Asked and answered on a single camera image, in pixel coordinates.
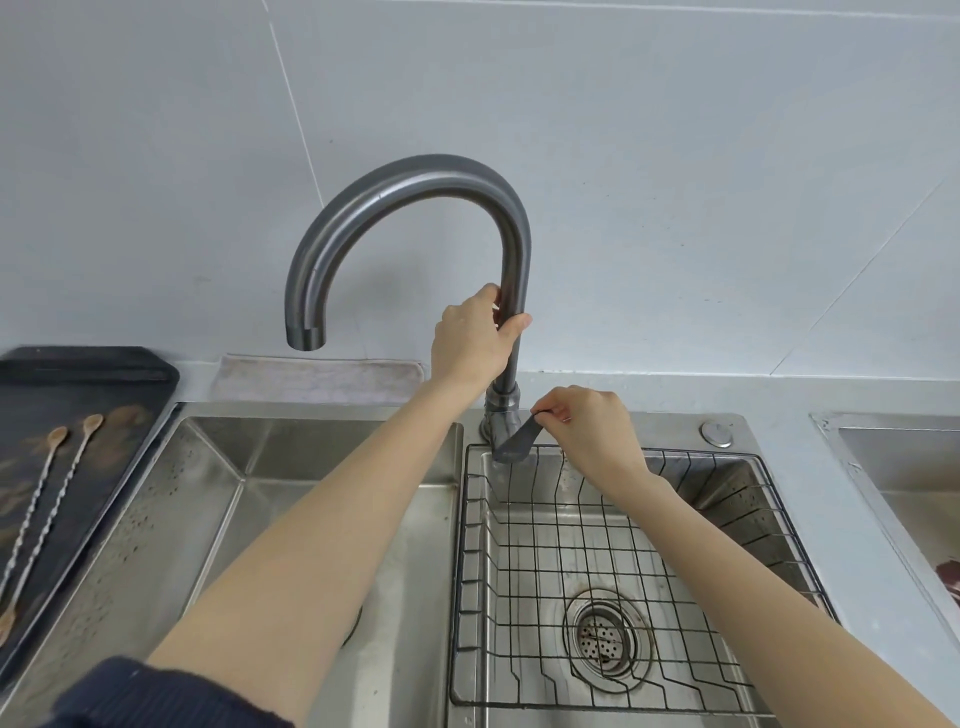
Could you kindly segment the grey faucet lever handle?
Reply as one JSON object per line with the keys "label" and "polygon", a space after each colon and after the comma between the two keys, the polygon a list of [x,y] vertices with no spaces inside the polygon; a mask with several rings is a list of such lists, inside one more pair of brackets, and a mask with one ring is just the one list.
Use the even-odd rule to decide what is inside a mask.
{"label": "grey faucet lever handle", "polygon": [[530,455],[542,431],[543,427],[536,420],[536,415],[531,412],[531,416],[512,431],[509,437],[491,450],[493,461],[505,465],[522,462]]}

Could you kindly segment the person's left forearm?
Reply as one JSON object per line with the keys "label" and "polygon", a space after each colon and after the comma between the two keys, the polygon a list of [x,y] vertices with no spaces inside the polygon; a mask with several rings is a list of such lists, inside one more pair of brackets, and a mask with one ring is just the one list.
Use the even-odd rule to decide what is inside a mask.
{"label": "person's left forearm", "polygon": [[234,685],[253,661],[322,682],[415,491],[484,383],[430,379],[210,585],[150,655]]}

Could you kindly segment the person's right hand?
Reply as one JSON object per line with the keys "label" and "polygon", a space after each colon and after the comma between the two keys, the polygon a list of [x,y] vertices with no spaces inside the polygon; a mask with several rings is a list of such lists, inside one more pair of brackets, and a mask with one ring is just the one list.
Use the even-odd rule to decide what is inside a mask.
{"label": "person's right hand", "polygon": [[577,433],[555,439],[572,465],[595,488],[619,503],[652,480],[630,414],[614,392],[556,387],[533,406],[538,412],[571,412]]}

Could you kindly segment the twisted metal bar spoon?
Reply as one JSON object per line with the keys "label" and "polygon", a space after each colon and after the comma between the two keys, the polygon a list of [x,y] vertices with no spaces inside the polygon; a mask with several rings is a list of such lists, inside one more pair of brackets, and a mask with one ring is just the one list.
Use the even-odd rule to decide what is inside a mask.
{"label": "twisted metal bar spoon", "polygon": [[[10,639],[14,628],[18,620],[18,602],[26,588],[26,585],[30,579],[34,565],[40,558],[40,555],[43,551],[47,538],[54,527],[54,522],[56,521],[57,516],[61,510],[62,503],[66,498],[66,493],[69,489],[71,481],[74,479],[75,474],[80,466],[80,463],[83,459],[83,456],[92,440],[93,436],[99,431],[105,421],[105,416],[103,414],[93,414],[88,415],[82,422],[82,440],[77,446],[74,453],[73,459],[71,461],[70,467],[64,476],[62,483],[56,493],[55,499],[51,505],[49,513],[46,516],[46,520],[43,523],[42,528],[39,530],[38,535],[36,536],[35,543],[33,544],[30,555],[26,560],[26,564],[22,567],[19,572],[18,580],[15,583],[15,586],[12,590],[9,600],[6,602],[6,610],[3,613],[0,613],[0,648],[6,646],[6,643]],[[48,453],[46,460],[41,470],[39,480],[37,485],[33,489],[33,494],[30,497],[30,504],[28,505],[27,511],[18,531],[18,535],[14,542],[13,549],[10,553],[2,576],[0,577],[0,601],[6,594],[8,585],[11,582],[11,579],[14,574],[15,567],[18,564],[18,555],[22,550],[23,544],[25,542],[26,536],[28,534],[29,528],[32,523],[33,515],[37,510],[40,497],[43,494],[43,489],[45,487],[46,481],[51,473],[54,459],[57,455],[57,452],[60,446],[63,443],[66,443],[66,440],[69,436],[69,428],[66,425],[56,427],[51,431],[46,438],[46,443],[48,447]]]}
{"label": "twisted metal bar spoon", "polygon": [[26,541],[27,531],[30,528],[33,515],[37,510],[42,491],[49,478],[56,453],[60,446],[65,443],[68,437],[69,429],[66,425],[61,425],[52,430],[46,437],[46,459],[44,461],[41,473],[32,490],[27,510],[20,522],[19,530],[16,535],[12,550],[6,561],[3,574],[0,577],[0,602],[3,601],[7,588],[10,586],[15,568],[18,564],[18,556]]}

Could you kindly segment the person's right forearm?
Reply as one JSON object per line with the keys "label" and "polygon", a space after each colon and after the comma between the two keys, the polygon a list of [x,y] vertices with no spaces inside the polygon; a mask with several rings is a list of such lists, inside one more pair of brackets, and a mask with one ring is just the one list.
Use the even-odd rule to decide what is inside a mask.
{"label": "person's right forearm", "polygon": [[686,585],[782,728],[956,728],[666,480],[633,472],[596,485]]}

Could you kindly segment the round metal drain strainer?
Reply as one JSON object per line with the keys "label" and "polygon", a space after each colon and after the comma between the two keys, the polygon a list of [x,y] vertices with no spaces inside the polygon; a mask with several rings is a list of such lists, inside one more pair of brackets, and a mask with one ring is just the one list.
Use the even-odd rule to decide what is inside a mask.
{"label": "round metal drain strainer", "polygon": [[571,673],[607,694],[626,694],[641,685],[656,655],[646,617],[606,588],[584,590],[567,603],[561,636]]}

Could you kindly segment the black tray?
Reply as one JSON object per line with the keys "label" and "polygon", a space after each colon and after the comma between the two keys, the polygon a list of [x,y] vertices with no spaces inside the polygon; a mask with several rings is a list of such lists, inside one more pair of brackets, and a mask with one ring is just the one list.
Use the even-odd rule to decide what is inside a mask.
{"label": "black tray", "polygon": [[54,526],[18,602],[16,625],[0,647],[0,666],[25,653],[66,590],[154,425],[181,379],[179,370],[141,346],[20,346],[0,354],[0,577],[46,459],[46,437],[66,426],[0,614],[46,521],[78,445],[83,421],[102,414],[66,492]]}

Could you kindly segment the dark blue sleeve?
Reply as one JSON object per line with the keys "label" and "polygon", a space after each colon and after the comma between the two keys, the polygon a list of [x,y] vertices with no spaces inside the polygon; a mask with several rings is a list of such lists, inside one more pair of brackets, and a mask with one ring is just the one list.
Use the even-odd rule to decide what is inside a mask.
{"label": "dark blue sleeve", "polygon": [[36,728],[296,728],[209,679],[107,658],[54,700]]}

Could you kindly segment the stainless steel double sink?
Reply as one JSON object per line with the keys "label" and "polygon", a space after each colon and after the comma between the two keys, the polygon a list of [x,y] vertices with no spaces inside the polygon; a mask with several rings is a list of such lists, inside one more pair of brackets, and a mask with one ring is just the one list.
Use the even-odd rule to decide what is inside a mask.
{"label": "stainless steel double sink", "polygon": [[[25,669],[0,728],[33,728],[104,658],[145,658],[234,558],[386,420],[389,408],[188,404],[138,464],[131,499]],[[453,424],[312,707],[309,728],[477,728],[450,707],[466,451]]]}

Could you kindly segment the person's left hand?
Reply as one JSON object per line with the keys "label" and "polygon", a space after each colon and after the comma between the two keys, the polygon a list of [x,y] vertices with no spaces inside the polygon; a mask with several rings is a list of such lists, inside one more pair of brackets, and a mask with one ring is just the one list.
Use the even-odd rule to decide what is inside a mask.
{"label": "person's left hand", "polygon": [[430,379],[469,402],[505,372],[514,350],[497,351],[494,345],[499,299],[498,285],[487,283],[461,303],[447,306],[435,327]]}

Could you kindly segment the small stainless steel sink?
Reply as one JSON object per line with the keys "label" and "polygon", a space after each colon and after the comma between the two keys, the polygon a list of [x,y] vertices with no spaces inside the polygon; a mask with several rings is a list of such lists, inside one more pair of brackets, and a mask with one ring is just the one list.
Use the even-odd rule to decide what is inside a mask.
{"label": "small stainless steel sink", "polygon": [[960,561],[960,415],[810,418],[960,650],[960,605],[934,570]]}

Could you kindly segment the grey gooseneck faucet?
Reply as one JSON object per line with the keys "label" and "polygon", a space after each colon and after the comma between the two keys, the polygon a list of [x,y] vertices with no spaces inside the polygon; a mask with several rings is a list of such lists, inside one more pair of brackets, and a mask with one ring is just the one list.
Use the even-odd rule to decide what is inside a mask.
{"label": "grey gooseneck faucet", "polygon": [[502,263],[498,323],[525,310],[532,235],[525,208],[503,176],[461,155],[414,155],[361,176],[328,202],[308,226],[286,279],[288,345],[312,352],[327,343],[327,303],[333,279],[354,245],[375,224],[415,202],[454,198],[484,210],[498,229]]}

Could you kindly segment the grey absorbent mat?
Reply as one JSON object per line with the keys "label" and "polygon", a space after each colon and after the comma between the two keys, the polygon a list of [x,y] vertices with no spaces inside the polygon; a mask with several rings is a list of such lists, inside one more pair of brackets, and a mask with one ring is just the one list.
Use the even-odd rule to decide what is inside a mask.
{"label": "grey absorbent mat", "polygon": [[225,355],[212,402],[399,407],[425,381],[416,361]]}

